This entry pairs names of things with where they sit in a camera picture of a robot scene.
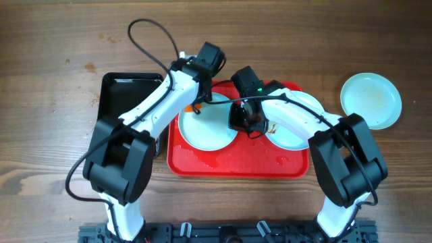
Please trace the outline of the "orange sponge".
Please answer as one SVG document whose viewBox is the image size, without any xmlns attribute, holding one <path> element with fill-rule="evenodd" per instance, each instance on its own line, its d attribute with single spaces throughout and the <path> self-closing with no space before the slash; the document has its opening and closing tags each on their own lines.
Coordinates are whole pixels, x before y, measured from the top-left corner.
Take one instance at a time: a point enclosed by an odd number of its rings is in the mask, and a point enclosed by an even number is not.
<svg viewBox="0 0 432 243">
<path fill-rule="evenodd" d="M 202 107 L 203 106 L 200 103 L 191 104 L 191 105 L 188 105 L 184 108 L 184 112 L 186 112 L 186 113 L 194 112 L 196 114 L 199 114 Z"/>
</svg>

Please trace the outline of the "light blue plate top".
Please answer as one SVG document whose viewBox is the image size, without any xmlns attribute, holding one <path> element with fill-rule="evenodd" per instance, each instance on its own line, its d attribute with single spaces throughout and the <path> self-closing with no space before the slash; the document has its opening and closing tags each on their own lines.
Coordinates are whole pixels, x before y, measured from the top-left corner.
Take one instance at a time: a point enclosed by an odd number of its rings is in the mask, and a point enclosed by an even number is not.
<svg viewBox="0 0 432 243">
<path fill-rule="evenodd" d="M 217 151 L 234 141 L 238 132 L 229 128 L 232 103 L 204 103 L 200 114 L 185 109 L 178 115 L 178 127 L 183 139 L 201 151 Z"/>
</svg>

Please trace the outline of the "light blue plate bottom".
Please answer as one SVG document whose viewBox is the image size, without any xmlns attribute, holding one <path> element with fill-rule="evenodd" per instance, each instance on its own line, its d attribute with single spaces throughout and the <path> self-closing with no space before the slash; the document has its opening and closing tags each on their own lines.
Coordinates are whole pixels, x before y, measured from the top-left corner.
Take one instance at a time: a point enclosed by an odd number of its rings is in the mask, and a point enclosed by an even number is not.
<svg viewBox="0 0 432 243">
<path fill-rule="evenodd" d="M 372 130 L 394 125 L 402 113 L 398 89 L 385 77 L 374 73 L 359 73 L 348 78 L 340 93 L 346 115 L 360 115 Z"/>
</svg>

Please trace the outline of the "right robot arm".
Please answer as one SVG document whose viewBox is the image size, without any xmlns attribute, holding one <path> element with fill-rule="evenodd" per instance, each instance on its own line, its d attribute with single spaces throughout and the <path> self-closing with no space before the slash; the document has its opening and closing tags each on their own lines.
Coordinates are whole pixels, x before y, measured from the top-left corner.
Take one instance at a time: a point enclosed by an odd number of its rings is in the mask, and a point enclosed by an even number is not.
<svg viewBox="0 0 432 243">
<path fill-rule="evenodd" d="M 308 142 L 318 183 L 325 194 L 316 217 L 321 234 L 337 242 L 353 232 L 361 207 L 378 203 L 376 189 L 387 178 L 383 156 L 366 121 L 328 113 L 296 97 L 281 82 L 233 78 L 242 105 L 234 104 L 230 124 L 262 132 L 269 122 Z"/>
</svg>

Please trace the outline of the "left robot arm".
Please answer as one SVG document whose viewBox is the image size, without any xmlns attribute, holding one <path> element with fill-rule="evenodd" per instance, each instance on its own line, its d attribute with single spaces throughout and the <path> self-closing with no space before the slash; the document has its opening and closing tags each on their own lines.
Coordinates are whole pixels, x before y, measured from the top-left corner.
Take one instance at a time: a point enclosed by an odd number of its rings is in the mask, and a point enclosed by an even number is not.
<svg viewBox="0 0 432 243">
<path fill-rule="evenodd" d="M 211 80 L 226 58 L 179 58 L 145 100 L 117 118 L 99 119 L 94 128 L 83 176 L 105 203 L 108 238 L 132 242 L 144 227 L 139 197 L 153 167 L 156 139 L 187 105 L 209 97 Z"/>
</svg>

